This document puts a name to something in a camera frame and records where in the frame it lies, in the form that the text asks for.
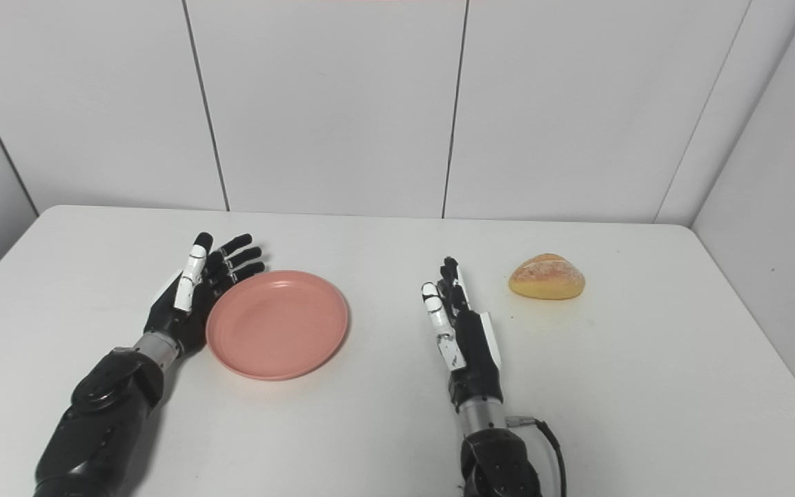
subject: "white table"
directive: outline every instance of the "white table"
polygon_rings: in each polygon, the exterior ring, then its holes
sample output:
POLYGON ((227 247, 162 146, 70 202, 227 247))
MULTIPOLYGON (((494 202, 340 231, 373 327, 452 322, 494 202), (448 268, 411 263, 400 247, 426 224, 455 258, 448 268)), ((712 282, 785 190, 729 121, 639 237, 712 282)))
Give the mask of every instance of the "white table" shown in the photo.
MULTIPOLYGON (((0 496, 32 494, 76 381, 135 342, 201 230, 249 231, 272 269, 330 280, 351 328, 297 380, 247 380, 207 350, 184 362, 126 494, 460 494, 460 432, 419 292, 449 254, 492 312, 506 410, 550 422, 572 496, 795 495, 795 381, 685 228, 56 207, 0 263, 0 496), (584 271, 583 295, 508 290, 517 264, 548 251, 584 271)), ((553 462, 524 430, 552 495, 553 462)))

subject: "robot finger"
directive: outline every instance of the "robot finger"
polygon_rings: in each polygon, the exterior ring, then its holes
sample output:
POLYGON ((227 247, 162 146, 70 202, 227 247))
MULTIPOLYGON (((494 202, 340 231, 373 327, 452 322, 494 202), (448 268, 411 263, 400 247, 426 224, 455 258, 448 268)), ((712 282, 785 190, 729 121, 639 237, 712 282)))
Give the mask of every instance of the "robot finger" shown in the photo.
POLYGON ((253 259, 258 259, 261 255, 262 249, 258 246, 252 246, 246 251, 240 251, 230 258, 223 259, 217 267, 208 267, 208 272, 205 273, 205 280, 208 280, 211 286, 217 286, 225 277, 239 270, 241 266, 253 261, 253 259))
POLYGON ((262 273, 262 271, 265 271, 265 268, 266 265, 262 264, 260 261, 245 264, 234 271, 229 271, 225 277, 222 277, 221 280, 214 283, 211 289, 214 291, 214 295, 223 295, 223 293, 226 293, 228 289, 231 289, 231 287, 235 286, 237 283, 248 279, 254 274, 262 273))
POLYGON ((454 258, 444 259, 441 266, 441 280, 438 281, 438 290, 444 296, 444 305, 448 314, 454 318, 460 311, 467 311, 468 306, 466 289, 464 289, 462 274, 454 258))
POLYGON ((253 261, 253 259, 259 259, 261 255, 262 248, 259 248, 258 246, 252 246, 245 251, 240 251, 237 254, 232 255, 230 258, 227 258, 225 260, 225 264, 230 270, 234 270, 234 268, 239 268, 245 263, 253 261))
POLYGON ((246 248, 246 246, 251 243, 253 243, 253 236, 251 236, 250 233, 244 233, 243 235, 236 236, 229 240, 229 242, 225 243, 220 248, 215 249, 215 251, 211 252, 208 256, 208 265, 205 266, 205 273, 212 273, 212 271, 217 270, 218 266, 223 263, 229 255, 232 255, 240 249, 246 248))

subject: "white fingertip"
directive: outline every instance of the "white fingertip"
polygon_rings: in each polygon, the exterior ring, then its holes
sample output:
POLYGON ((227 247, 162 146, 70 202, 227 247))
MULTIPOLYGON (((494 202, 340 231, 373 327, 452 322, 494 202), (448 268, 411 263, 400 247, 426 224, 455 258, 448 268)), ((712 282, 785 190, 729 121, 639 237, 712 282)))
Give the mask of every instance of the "white fingertip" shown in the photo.
POLYGON ((426 283, 422 286, 422 299, 425 301, 425 309, 429 312, 431 327, 435 329, 435 334, 455 337, 455 331, 450 325, 444 303, 438 295, 438 287, 434 283, 426 283))
POLYGON ((483 336, 487 337, 489 355, 492 356, 495 367, 501 370, 502 354, 499 353, 499 346, 495 343, 495 331, 493 331, 493 322, 489 319, 489 312, 480 314, 480 324, 483 324, 483 336))

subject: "robotic hand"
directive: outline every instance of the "robotic hand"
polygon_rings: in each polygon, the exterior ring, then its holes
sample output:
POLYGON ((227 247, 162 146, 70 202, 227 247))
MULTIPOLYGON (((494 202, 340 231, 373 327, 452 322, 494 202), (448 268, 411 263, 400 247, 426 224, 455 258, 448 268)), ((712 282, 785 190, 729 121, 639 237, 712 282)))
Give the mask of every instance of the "robotic hand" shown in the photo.
POLYGON ((461 270, 452 257, 444 259, 441 277, 436 285, 422 286, 422 299, 450 370, 450 397, 464 435, 460 453, 464 497, 542 496, 526 444, 508 430, 524 425, 536 425, 554 447, 560 494, 565 497, 564 460, 554 433, 543 421, 504 414, 499 384, 502 358, 489 314, 472 311, 461 270))
POLYGON ((186 268, 149 309, 141 339, 104 356, 72 393, 35 471, 35 497, 113 497, 130 454, 164 392, 164 371, 205 345, 217 299, 261 273, 262 255, 241 235, 211 252, 213 237, 195 239, 186 268))

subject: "bun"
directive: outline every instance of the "bun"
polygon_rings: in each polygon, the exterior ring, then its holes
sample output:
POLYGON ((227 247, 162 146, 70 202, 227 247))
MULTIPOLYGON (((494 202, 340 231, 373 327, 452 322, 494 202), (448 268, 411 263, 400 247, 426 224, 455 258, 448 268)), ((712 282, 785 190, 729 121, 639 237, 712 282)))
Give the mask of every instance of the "bun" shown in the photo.
POLYGON ((571 299, 585 289, 585 275, 560 255, 542 254, 521 264, 508 287, 533 299, 571 299))

